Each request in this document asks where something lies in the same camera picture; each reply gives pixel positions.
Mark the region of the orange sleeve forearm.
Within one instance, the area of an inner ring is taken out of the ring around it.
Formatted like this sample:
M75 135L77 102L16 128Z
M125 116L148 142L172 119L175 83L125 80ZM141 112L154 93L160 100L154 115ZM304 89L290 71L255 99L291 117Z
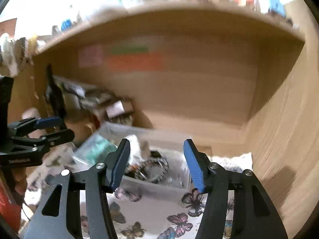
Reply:
M16 192L23 197L27 189L27 176L25 169L14 169L13 176L16 183ZM21 210L22 207L20 205L12 205L9 202L9 199L1 186L1 214L14 232L18 232L20 229Z

